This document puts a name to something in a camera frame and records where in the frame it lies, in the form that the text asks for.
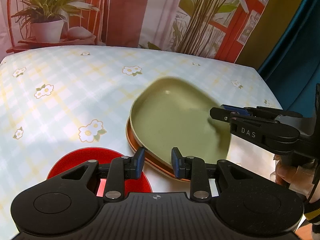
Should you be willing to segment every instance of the sleeve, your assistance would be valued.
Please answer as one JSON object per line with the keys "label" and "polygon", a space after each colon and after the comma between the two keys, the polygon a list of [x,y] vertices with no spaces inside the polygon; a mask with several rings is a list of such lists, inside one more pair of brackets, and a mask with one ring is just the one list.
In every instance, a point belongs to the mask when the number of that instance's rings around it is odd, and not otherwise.
{"label": "sleeve", "polygon": [[320,199],[304,206],[304,215],[309,223],[312,224],[313,240],[320,240]]}

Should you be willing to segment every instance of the green plate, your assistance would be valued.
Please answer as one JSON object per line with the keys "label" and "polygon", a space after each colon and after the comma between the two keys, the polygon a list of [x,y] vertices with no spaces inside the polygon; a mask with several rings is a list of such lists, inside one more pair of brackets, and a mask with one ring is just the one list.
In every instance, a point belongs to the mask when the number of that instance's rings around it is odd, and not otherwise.
{"label": "green plate", "polygon": [[171,149],[216,163],[227,157],[230,126],[213,120],[219,105],[188,82],[172,77],[156,80],[133,103],[130,124],[140,146],[171,167]]}

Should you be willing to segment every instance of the wall mural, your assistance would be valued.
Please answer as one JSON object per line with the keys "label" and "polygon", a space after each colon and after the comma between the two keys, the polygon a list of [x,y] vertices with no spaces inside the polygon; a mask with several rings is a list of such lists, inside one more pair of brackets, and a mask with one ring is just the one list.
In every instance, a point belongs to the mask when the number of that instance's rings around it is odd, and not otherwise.
{"label": "wall mural", "polygon": [[267,2],[0,0],[0,60],[48,46],[107,45],[235,62]]}

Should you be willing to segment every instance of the teal curtain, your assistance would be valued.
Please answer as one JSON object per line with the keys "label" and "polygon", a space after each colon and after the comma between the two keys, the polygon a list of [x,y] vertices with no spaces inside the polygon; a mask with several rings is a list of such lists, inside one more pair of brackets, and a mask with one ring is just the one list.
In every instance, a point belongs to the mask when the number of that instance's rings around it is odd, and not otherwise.
{"label": "teal curtain", "polygon": [[312,116],[320,83],[320,0],[302,0],[258,73],[283,109]]}

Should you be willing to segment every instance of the tablecloth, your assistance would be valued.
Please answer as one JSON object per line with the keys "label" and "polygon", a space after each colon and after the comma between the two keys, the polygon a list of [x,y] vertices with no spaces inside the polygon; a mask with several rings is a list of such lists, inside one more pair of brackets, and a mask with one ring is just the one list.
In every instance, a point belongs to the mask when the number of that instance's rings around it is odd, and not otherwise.
{"label": "tablecloth", "polygon": [[[253,69],[149,49],[61,46],[7,56],[0,66],[0,239],[17,233],[13,198],[46,179],[65,154],[105,147],[132,156],[125,125],[134,99],[163,76],[183,78],[219,104],[281,108]],[[105,132],[97,136],[97,124]],[[92,133],[86,134],[85,128]],[[228,159],[269,178],[273,155],[232,136]],[[186,191],[145,165],[153,192]],[[212,192],[216,194],[214,182]]]}

